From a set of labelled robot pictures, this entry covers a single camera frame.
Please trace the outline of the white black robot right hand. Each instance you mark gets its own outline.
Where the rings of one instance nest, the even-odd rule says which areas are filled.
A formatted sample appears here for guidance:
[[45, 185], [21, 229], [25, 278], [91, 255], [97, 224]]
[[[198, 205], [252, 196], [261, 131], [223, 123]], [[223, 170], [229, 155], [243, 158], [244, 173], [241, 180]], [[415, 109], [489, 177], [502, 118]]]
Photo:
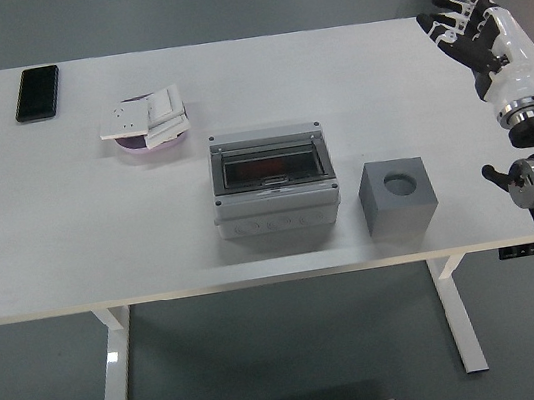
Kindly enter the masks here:
[[513, 114], [534, 109], [533, 66], [512, 14], [492, 0], [432, 0], [438, 13], [416, 21], [435, 45], [470, 68], [475, 90], [507, 127]]

